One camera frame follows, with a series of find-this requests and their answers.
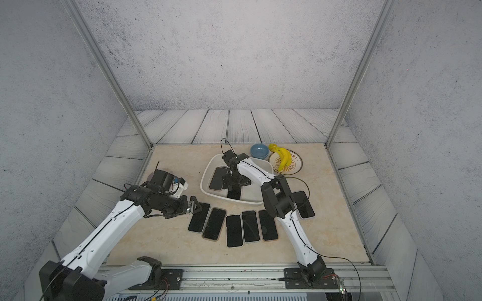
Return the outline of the black phone pink edge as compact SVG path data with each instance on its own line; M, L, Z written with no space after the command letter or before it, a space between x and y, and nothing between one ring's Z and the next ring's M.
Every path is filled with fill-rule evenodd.
M242 187L240 185L231 185L228 187L227 198L239 201L241 199Z

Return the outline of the black phone lilac case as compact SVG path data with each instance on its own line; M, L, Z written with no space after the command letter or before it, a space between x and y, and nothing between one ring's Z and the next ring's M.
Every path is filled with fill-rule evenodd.
M202 233L210 212L211 205L208 203L200 203L201 211L194 213L190 224L188 225L189 232Z

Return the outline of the cracked phone pink case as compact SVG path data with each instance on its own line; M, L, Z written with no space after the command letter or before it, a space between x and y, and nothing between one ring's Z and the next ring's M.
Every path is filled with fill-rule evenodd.
M222 230L222 226L227 215L225 209L213 208L202 233L202 238L217 241Z

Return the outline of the white plastic storage box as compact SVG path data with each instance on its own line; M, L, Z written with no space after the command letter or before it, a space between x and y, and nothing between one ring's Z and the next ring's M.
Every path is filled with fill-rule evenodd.
M248 205L263 205L261 186L252 181L241 186L231 180L231 171L223 160L223 154L214 155L208 163L200 189L208 196Z

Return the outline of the black phone cream case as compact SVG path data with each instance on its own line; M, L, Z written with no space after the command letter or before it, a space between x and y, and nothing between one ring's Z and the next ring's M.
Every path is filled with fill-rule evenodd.
M236 248L243 245L242 219L239 214L230 215L226 218L227 247Z

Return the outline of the black phone green case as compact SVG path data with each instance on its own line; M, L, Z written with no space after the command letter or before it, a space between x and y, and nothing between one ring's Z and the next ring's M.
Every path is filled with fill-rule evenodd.
M259 226L255 211L244 211L242 216L242 226L244 241L246 243L258 242L260 240Z

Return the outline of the black phone pink case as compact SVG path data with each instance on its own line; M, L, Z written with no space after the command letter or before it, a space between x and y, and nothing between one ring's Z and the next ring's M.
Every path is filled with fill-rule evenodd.
M259 222L261 226L262 238L264 241L277 240L279 238L276 223L273 217L266 210L259 211Z
M308 196L304 191L297 191L293 193L294 200L302 219L309 219L315 217L315 211L311 206Z

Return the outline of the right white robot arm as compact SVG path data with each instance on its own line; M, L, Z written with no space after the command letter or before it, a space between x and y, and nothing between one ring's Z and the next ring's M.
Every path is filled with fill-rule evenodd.
M258 166L247 154L232 150L223 153L222 159L230 169L225 182L240 186L257 185L261 189L265 210L279 221L294 247L301 279L308 287L314 287L326 272L322 256L315 251L300 223L299 208L287 179Z

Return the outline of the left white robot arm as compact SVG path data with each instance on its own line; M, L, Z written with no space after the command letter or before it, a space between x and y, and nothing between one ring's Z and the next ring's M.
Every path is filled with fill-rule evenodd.
M59 262L44 264L39 272L41 300L106 300L131 287L167 289L169 282L163 277L162 263L151 257L139 257L104 273L99 268L139 220L154 216L170 219L201 210L195 196L176 198L145 185L129 187L109 216L78 247Z

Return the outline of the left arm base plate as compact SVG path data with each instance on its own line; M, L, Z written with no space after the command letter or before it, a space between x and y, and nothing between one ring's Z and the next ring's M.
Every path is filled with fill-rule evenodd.
M128 290L160 290L161 292L180 290L183 272L183 269L162 268L154 271L146 282L130 287Z

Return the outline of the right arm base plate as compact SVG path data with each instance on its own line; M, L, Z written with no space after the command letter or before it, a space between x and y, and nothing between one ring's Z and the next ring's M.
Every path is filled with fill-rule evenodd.
M337 290L340 285L337 281L335 271L327 268L321 274L311 275L300 268L285 268L284 277L279 281L285 283L287 289L328 289Z

